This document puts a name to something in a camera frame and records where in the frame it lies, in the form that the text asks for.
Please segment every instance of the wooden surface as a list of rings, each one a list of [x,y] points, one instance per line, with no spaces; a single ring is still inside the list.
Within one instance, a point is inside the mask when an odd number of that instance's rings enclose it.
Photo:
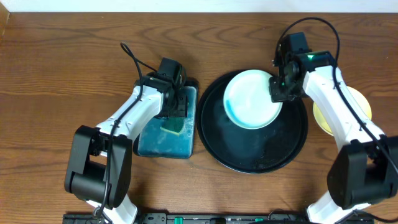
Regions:
[[[6,24],[9,16],[10,13],[0,2],[0,40],[2,39],[4,31],[6,30]]]
[[[242,68],[275,73],[281,32],[305,16],[321,16],[341,38],[339,66],[349,86],[369,100],[373,121],[398,135],[398,14],[44,14],[13,13],[0,45],[0,222],[60,223],[68,212],[92,212],[63,188],[72,137],[127,100],[138,78],[119,42],[153,67],[178,60],[200,82],[199,95],[222,74]],[[327,27],[306,22],[313,50],[335,53]],[[248,175],[213,159],[197,133],[187,160],[133,156],[129,196],[140,208],[170,213],[269,213],[301,210],[325,191],[337,155],[334,139],[315,123],[283,169]],[[398,198],[369,209],[392,218]]]

